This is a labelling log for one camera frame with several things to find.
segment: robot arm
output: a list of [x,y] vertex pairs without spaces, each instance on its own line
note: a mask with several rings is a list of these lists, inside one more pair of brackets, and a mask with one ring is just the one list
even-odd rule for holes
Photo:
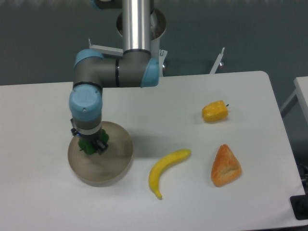
[[76,56],[75,79],[69,98],[73,135],[103,151],[100,142],[103,88],[153,87],[158,84],[158,60],[151,58],[150,14],[153,1],[92,0],[100,8],[123,8],[123,58],[104,58],[93,50]]

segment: yellow bell pepper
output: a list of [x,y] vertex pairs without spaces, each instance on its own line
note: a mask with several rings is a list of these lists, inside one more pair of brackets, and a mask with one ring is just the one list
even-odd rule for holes
[[228,115],[228,109],[223,100],[215,101],[202,109],[202,117],[206,122],[224,119]]

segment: white table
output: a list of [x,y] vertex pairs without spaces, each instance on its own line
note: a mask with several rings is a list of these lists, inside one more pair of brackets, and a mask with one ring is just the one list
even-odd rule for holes
[[[81,182],[71,170],[72,83],[0,87],[0,230],[243,231],[300,226],[289,197],[304,194],[279,109],[264,72],[165,77],[148,89],[104,89],[103,119],[127,129],[134,161],[117,183]],[[229,104],[228,119],[205,123],[202,108]],[[210,179],[228,144],[243,174],[221,188]],[[148,187],[162,156],[192,156]]]
[[299,102],[299,105],[303,111],[305,119],[308,123],[308,77],[297,77],[294,80],[295,90],[281,106],[280,112],[284,117],[291,108]]

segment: plastic food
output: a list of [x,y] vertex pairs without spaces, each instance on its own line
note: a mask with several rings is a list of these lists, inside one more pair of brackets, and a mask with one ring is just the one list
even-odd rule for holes
[[158,199],[162,199],[162,195],[159,191],[159,178],[164,170],[166,170],[171,165],[177,164],[183,160],[186,160],[191,155],[191,150],[180,149],[172,152],[162,159],[160,159],[152,168],[149,175],[149,186],[151,190],[155,193]]
[[212,167],[212,181],[220,187],[235,179],[242,173],[242,168],[228,145],[220,146]]
[[223,100],[215,101],[202,109],[202,117],[206,122],[213,122],[226,118],[228,109]]

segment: toy banana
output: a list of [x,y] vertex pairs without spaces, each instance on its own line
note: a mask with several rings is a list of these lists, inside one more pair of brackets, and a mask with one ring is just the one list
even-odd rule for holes
[[152,168],[149,175],[149,186],[151,190],[155,193],[158,199],[162,199],[163,196],[159,191],[159,178],[160,175],[170,166],[177,164],[183,160],[186,160],[191,155],[191,150],[180,149],[173,153],[166,155],[161,158]]

